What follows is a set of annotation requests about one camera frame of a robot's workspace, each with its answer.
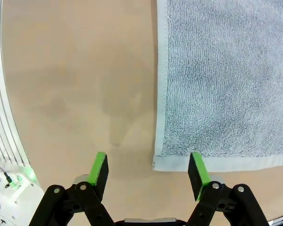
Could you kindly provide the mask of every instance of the screw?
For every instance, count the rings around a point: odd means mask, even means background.
[[[80,186],[80,189],[81,189],[81,190],[85,190],[86,188],[87,188],[86,185],[81,185],[81,186]]]
[[[213,183],[212,187],[213,187],[214,189],[218,189],[218,188],[219,188],[219,184]]]
[[[239,192],[244,192],[244,187],[241,187],[241,186],[238,187],[238,191],[239,191]]]
[[[54,193],[59,193],[60,192],[60,189],[59,188],[56,188],[55,190],[53,190]]]

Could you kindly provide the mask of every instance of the gray towel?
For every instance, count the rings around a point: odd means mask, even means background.
[[[158,0],[154,170],[283,165],[283,0]]]

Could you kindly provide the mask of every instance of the towel edge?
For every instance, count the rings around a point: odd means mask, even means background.
[[[157,0],[158,18],[158,91],[155,155],[161,155],[165,136],[166,91],[168,74],[167,0]]]
[[[283,166],[283,154],[268,157],[204,158],[209,172],[252,171]],[[154,156],[153,170],[186,172],[189,156]]]

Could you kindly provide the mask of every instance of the green gripper pad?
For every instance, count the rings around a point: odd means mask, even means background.
[[[93,186],[93,189],[100,201],[103,198],[108,173],[109,169],[107,155],[104,152],[98,152],[90,174],[87,178],[87,182]]]
[[[193,152],[190,155],[188,174],[194,193],[194,198],[196,201],[199,201],[203,187],[206,186],[211,179],[207,168],[204,165],[202,156],[197,152]]]

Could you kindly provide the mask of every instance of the black connector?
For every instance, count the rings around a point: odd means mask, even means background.
[[[10,176],[9,176],[6,172],[4,172],[4,176],[6,177],[6,180],[7,180],[9,183],[13,182],[13,180],[10,178]]]

